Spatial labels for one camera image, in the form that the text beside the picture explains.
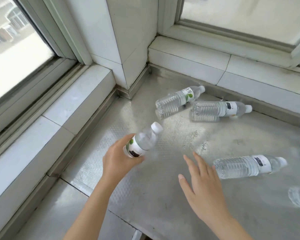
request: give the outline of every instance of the white window frame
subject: white window frame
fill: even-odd
[[[7,148],[13,142],[9,138],[36,112],[38,100],[39,104],[48,101],[53,95],[51,90],[54,84],[68,79],[66,74],[69,75],[67,72],[76,63],[92,64],[92,58],[63,0],[48,0],[46,4],[43,0],[13,1],[55,52],[55,56],[0,98],[0,148]]]
[[[283,68],[294,69],[300,65],[300,44],[292,51],[284,51],[180,25],[182,5],[183,0],[159,0],[158,33],[160,35]]]

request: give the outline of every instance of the window sill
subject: window sill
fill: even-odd
[[[111,70],[91,66],[0,155],[0,230],[115,84]]]
[[[158,36],[149,62],[300,114],[300,73]]]

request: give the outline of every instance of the left hand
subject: left hand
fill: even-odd
[[[107,153],[102,158],[103,174],[102,178],[116,187],[124,176],[136,165],[143,162],[144,157],[128,157],[124,153],[124,146],[135,134],[129,134],[117,140],[109,147]]]

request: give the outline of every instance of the metal floor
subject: metal floor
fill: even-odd
[[[300,209],[293,206],[287,193],[290,186],[300,185],[300,129],[257,112],[245,114],[238,120],[224,118],[218,123],[193,123],[189,121],[188,108],[159,121],[155,101],[185,87],[186,84],[173,79],[151,75],[132,101],[117,99],[61,178],[76,188],[72,191],[80,190],[90,195],[101,177],[102,157],[108,147],[124,135],[158,121],[164,128],[159,142],[146,160],[117,186],[109,202],[109,211],[154,240],[217,239],[193,213],[180,188],[179,173],[190,180],[182,155],[191,156],[191,151],[195,150],[212,164],[217,158],[270,154],[286,158],[289,165],[273,174],[223,180],[228,206],[256,240],[300,239]],[[207,94],[202,94],[200,99],[218,100]],[[64,230],[68,228],[83,206],[82,202],[86,201],[84,195],[76,201],[74,196],[65,195],[56,187],[54,201],[59,202],[60,210],[54,223],[44,221],[56,204],[51,204],[45,212],[42,210],[41,223],[37,221],[37,225],[50,227],[50,230],[44,229],[44,239],[60,239],[49,238],[47,233],[52,236],[53,231],[60,233],[58,224]]]

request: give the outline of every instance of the right hand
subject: right hand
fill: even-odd
[[[192,188],[182,174],[179,174],[180,186],[197,216],[212,230],[231,220],[226,205],[222,185],[215,166],[210,167],[197,153],[193,152],[198,166],[183,155],[191,174]]]

